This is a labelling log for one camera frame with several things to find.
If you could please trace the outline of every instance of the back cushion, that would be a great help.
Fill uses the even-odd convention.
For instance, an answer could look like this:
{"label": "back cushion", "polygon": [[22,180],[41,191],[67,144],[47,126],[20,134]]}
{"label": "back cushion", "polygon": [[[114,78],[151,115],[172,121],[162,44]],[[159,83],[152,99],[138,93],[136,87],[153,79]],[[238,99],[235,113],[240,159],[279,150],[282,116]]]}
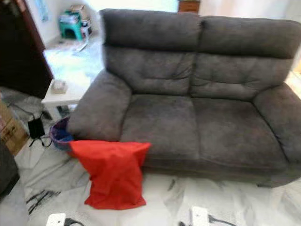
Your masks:
{"label": "back cushion", "polygon": [[107,71],[134,93],[187,95],[198,42],[199,17],[105,9]]}
{"label": "back cushion", "polygon": [[286,78],[301,41],[294,21],[206,16],[201,20],[193,97],[251,100]]}

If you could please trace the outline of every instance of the door frame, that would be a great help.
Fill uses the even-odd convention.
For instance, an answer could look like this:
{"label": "door frame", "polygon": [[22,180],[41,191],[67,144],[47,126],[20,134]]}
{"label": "door frame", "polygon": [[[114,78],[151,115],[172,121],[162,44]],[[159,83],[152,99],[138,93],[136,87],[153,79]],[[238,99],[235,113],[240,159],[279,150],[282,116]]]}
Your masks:
{"label": "door frame", "polygon": [[49,65],[44,57],[44,54],[43,54],[43,51],[45,50],[45,45],[42,41],[42,38],[39,34],[39,31],[34,23],[34,20],[32,18],[32,15],[29,11],[29,8],[28,8],[28,5],[27,3],[25,2],[25,0],[12,0],[19,8],[19,11],[22,15],[22,19],[26,25],[26,28],[27,30],[30,32],[31,36],[32,36],[32,39],[34,41],[34,44],[36,46],[36,48],[38,49],[39,51],[39,54],[40,54],[40,58],[41,58],[41,61],[42,63],[44,64],[44,66],[46,67],[46,70],[47,70],[47,76],[50,78],[50,79],[53,79],[53,74],[49,68]]}

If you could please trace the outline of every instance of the wooden door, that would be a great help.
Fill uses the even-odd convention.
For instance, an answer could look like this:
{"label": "wooden door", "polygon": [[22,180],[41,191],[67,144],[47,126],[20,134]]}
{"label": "wooden door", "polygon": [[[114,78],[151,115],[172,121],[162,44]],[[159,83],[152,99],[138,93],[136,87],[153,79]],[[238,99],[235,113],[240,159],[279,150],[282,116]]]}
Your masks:
{"label": "wooden door", "polygon": [[0,86],[43,98],[53,78],[24,0],[0,0]]}

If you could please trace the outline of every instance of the sofa armrest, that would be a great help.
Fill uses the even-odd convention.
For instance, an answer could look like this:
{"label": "sofa armrest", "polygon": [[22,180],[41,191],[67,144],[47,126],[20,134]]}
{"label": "sofa armrest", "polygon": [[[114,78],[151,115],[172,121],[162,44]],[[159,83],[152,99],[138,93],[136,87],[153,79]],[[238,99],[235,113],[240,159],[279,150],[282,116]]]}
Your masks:
{"label": "sofa armrest", "polygon": [[0,140],[0,200],[11,190],[13,178],[18,175],[18,167],[9,149]]}
{"label": "sofa armrest", "polygon": [[131,95],[123,80],[101,71],[71,114],[67,130],[76,139],[119,141]]}
{"label": "sofa armrest", "polygon": [[301,163],[301,100],[286,85],[259,93],[253,100],[290,163]]}

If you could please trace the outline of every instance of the laundry basket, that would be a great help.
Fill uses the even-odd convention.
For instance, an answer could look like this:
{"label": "laundry basket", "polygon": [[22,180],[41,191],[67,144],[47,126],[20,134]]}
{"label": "laundry basket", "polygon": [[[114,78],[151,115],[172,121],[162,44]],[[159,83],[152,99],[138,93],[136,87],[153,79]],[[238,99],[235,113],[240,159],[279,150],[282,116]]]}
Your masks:
{"label": "laundry basket", "polygon": [[50,128],[50,138],[58,149],[66,151],[71,157],[75,157],[72,152],[70,141],[73,141],[73,136],[67,132],[67,124],[69,117],[62,118]]}

